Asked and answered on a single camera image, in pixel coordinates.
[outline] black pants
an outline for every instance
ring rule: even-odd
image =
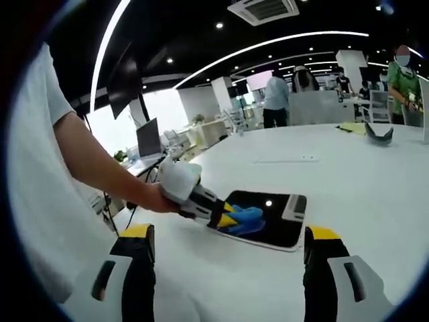
[[[391,122],[393,124],[402,124],[402,125],[404,125],[405,124],[404,116],[401,115],[401,114],[395,114],[395,113],[393,113],[391,115]]]
[[[287,113],[285,109],[263,109],[263,128],[286,126]]]

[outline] black ceiling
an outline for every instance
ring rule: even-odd
[[[227,11],[231,0],[131,0],[120,19],[101,68],[98,88],[106,86],[116,61],[129,42],[133,42],[143,78],[161,74],[191,74],[200,68],[240,49],[293,34],[340,30],[364,32],[357,36],[310,36],[277,42],[226,60],[185,83],[193,87],[207,78],[233,74],[272,60],[317,52],[336,52],[352,46],[363,50],[369,60],[385,63],[391,59],[396,44],[427,53],[421,28],[424,10],[417,1],[390,1],[395,12],[387,15],[376,11],[379,1],[296,0],[299,16],[253,27]],[[50,39],[51,53],[60,86],[70,100],[88,94],[93,69],[106,26],[118,0],[91,0],[74,10],[54,29]],[[216,22],[224,24],[216,29]],[[174,59],[173,64],[166,62]],[[335,60],[334,54],[318,56],[314,61]],[[283,66],[308,62],[308,57],[287,60]],[[279,67],[278,62],[256,68],[262,71]],[[170,88],[181,79],[147,84],[146,91]]]

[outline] face mask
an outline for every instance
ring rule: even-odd
[[[400,66],[407,66],[410,62],[410,56],[396,56],[396,62]]]

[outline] blue cloth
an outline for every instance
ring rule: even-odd
[[[289,109],[289,87],[284,79],[271,77],[265,88],[264,109]]]
[[[236,212],[227,213],[238,224],[230,227],[218,228],[219,231],[229,235],[239,236],[246,233],[255,233],[265,226],[265,220],[262,219],[263,211],[260,208],[250,207],[243,209],[233,205]]]

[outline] person in green shirt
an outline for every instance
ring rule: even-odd
[[[387,72],[389,94],[393,96],[391,121],[393,124],[422,126],[420,110],[422,94],[416,71],[410,67],[410,51],[400,46],[395,60],[389,63]]]

